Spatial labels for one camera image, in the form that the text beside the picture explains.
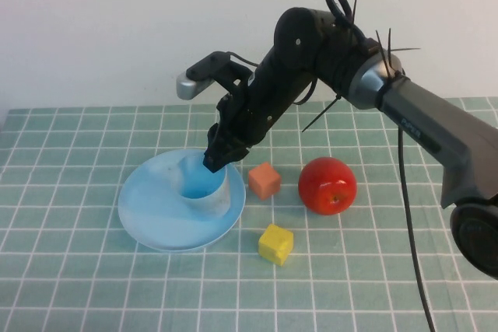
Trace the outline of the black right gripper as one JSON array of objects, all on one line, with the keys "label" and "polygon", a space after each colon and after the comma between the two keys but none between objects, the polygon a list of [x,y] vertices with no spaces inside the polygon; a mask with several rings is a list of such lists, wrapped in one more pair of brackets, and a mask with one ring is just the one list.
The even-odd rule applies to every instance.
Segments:
[{"label": "black right gripper", "polygon": [[203,165],[212,173],[228,163],[244,159],[250,147],[263,140],[268,130],[290,106],[290,70],[224,69],[215,80],[228,93],[219,101],[220,119],[207,133]]}]

